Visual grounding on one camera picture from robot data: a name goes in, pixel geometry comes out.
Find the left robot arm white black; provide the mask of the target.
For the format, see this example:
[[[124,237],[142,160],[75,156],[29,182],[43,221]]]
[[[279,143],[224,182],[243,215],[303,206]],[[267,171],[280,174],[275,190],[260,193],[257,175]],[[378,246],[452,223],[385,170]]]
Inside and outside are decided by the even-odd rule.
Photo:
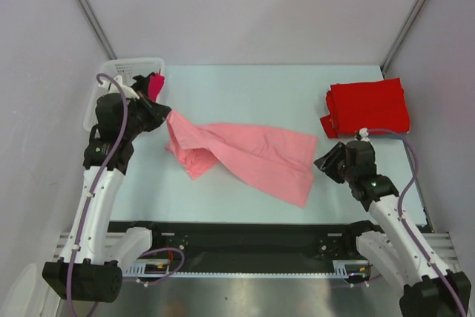
[[[124,272],[145,254],[164,248],[157,224],[136,221],[111,248],[105,240],[114,200],[134,153],[133,141],[159,128],[170,114],[166,105],[143,95],[123,99],[106,94],[96,101],[96,124],[84,152],[84,179],[76,217],[55,262],[45,263],[42,277],[64,300],[111,303],[117,299]]]

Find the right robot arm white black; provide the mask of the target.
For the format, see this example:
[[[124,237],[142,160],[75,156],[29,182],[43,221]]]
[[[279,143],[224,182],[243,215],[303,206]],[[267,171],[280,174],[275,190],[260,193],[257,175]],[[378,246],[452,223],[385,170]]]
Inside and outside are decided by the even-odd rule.
[[[314,164],[334,182],[346,183],[373,218],[350,224],[342,249],[350,258],[365,257],[400,292],[403,316],[468,315],[471,282],[439,257],[412,222],[402,194],[377,172],[369,140],[337,143]]]

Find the pink t shirt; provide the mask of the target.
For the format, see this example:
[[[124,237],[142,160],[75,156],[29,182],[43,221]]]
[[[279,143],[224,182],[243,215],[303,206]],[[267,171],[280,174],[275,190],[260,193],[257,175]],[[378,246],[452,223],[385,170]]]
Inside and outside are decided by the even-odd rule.
[[[191,179],[219,163],[247,185],[305,207],[314,183],[316,136],[265,125],[195,125],[176,111],[166,124],[166,149]]]

